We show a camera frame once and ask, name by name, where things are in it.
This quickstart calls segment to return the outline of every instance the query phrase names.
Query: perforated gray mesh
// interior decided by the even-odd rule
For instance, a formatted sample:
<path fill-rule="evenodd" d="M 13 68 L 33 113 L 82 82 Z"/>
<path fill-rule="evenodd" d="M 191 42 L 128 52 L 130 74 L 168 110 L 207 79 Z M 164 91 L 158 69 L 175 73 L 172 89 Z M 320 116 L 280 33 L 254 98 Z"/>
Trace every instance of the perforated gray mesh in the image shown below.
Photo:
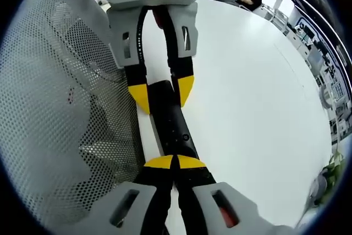
<path fill-rule="evenodd" d="M 74 1 L 22 8 L 0 51 L 2 162 L 47 228 L 86 217 L 144 164 L 125 74 L 95 34 L 108 35 L 107 18 L 93 0 Z M 83 7 L 99 9 L 89 23 Z"/>

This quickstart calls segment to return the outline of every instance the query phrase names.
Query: office desk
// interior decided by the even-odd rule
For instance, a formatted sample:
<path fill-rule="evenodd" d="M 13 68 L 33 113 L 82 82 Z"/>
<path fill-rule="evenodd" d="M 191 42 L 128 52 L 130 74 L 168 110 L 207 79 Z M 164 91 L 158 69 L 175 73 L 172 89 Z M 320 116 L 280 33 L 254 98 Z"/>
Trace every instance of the office desk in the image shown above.
<path fill-rule="evenodd" d="M 195 84 L 183 108 L 198 154 L 218 182 L 253 200 L 263 218 L 294 226 L 331 153 L 314 77 L 269 21 L 225 3 L 198 3 Z M 163 32 L 151 13 L 143 48 L 148 82 L 170 79 Z M 138 113 L 146 160 L 158 157 L 150 118 Z M 169 231 L 185 234 L 175 190 L 172 203 Z"/>

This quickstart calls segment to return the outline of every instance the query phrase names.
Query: white table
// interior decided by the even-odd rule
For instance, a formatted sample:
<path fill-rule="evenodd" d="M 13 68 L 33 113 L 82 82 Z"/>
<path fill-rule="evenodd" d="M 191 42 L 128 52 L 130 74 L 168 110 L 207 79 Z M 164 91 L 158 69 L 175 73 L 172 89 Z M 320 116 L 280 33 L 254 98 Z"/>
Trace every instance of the white table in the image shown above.
<path fill-rule="evenodd" d="M 331 154 L 329 121 L 308 66 L 269 21 L 199 0 L 195 84 L 183 114 L 216 181 L 258 205 L 275 225 L 294 226 L 313 179 Z M 151 13 L 143 32 L 148 82 L 170 79 L 166 43 Z M 139 123 L 146 160 L 159 157 L 149 116 Z M 172 192 L 167 226 L 185 234 Z"/>

